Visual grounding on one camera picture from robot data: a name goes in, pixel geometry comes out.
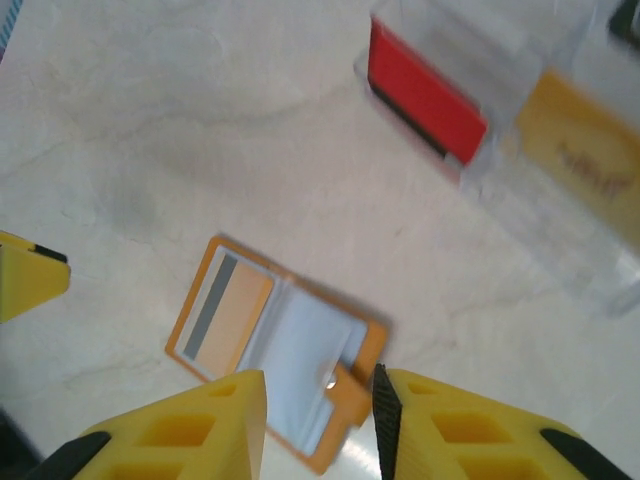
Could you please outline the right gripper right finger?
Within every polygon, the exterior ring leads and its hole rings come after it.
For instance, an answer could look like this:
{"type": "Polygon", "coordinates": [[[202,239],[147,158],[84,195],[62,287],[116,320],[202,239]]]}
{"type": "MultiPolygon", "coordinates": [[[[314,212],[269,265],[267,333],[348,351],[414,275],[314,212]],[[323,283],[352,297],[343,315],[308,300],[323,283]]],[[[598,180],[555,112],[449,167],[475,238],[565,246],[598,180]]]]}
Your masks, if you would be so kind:
{"type": "Polygon", "coordinates": [[[625,479],[565,424],[407,370],[376,366],[384,479],[625,479]]]}

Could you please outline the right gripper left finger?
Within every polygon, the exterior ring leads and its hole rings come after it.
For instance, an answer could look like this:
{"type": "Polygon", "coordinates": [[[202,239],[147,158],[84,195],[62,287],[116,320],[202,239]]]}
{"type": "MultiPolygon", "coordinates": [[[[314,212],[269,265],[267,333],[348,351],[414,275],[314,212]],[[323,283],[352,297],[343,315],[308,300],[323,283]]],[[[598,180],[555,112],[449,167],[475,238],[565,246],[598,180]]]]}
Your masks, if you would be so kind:
{"type": "Polygon", "coordinates": [[[30,479],[257,479],[266,434],[260,370],[227,375],[96,424],[30,479]]]}

